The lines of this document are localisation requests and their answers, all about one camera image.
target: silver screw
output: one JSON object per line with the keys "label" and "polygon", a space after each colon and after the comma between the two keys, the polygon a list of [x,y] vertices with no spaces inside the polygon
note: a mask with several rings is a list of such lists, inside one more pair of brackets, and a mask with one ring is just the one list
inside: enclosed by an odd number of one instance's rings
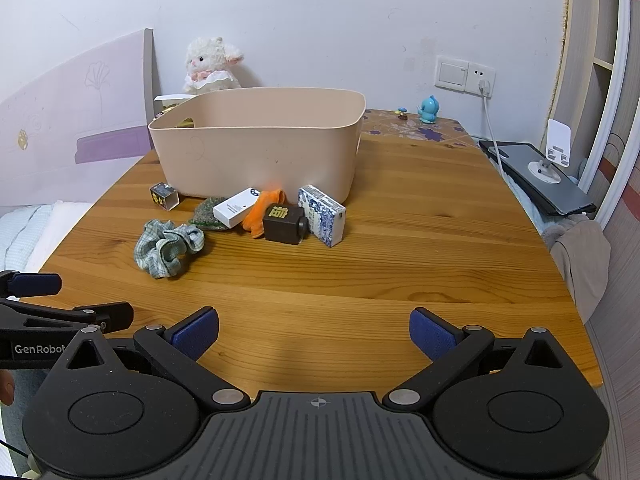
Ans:
{"label": "silver screw", "polygon": [[222,390],[216,391],[211,398],[218,404],[237,404],[244,399],[244,395],[240,390],[223,388]]}
{"label": "silver screw", "polygon": [[393,390],[389,394],[389,400],[394,404],[408,406],[409,404],[418,402],[420,400],[420,394],[415,390],[400,388],[399,390]]}

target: white phone holder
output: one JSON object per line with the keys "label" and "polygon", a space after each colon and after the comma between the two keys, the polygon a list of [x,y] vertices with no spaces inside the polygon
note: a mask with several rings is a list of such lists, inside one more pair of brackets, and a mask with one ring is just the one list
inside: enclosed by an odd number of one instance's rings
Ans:
{"label": "white phone holder", "polygon": [[569,166],[570,151],[571,128],[566,124],[549,119],[546,124],[546,159],[530,162],[529,171],[543,182],[559,184],[560,175],[551,163],[554,162],[563,168],[567,168]]}

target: orange sock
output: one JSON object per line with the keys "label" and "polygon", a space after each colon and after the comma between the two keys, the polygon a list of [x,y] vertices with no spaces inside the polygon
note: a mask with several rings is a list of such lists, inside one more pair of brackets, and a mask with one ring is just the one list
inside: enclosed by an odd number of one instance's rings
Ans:
{"label": "orange sock", "polygon": [[251,231],[253,238],[259,238],[264,234],[262,218],[265,211],[271,204],[284,204],[286,197],[284,191],[276,189],[274,191],[261,191],[258,200],[249,211],[249,214],[242,220],[242,229]]}

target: wooden table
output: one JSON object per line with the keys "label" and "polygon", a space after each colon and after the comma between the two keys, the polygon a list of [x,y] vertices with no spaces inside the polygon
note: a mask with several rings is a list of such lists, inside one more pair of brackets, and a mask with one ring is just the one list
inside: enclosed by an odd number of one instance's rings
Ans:
{"label": "wooden table", "polygon": [[460,125],[439,120],[420,130],[411,119],[398,129],[393,115],[367,113],[373,134],[360,143],[337,246],[209,233],[186,272],[153,280],[132,257],[144,223],[187,222],[200,200],[158,208],[149,186],[164,176],[151,152],[57,248],[43,270],[60,273],[63,290],[39,301],[129,301],[136,317],[128,333],[214,306],[220,337],[200,363],[251,396],[261,389],[382,396],[429,362],[408,336],[409,313],[420,305],[497,336],[546,326],[600,385],[589,339],[540,236]]}

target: plush toy head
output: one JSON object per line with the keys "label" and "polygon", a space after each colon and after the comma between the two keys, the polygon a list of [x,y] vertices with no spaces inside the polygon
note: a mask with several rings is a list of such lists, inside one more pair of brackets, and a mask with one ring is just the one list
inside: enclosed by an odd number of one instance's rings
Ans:
{"label": "plush toy head", "polygon": [[240,51],[232,45],[222,43],[222,38],[197,38],[187,47],[186,67],[190,75],[226,70],[229,65],[240,60]]}

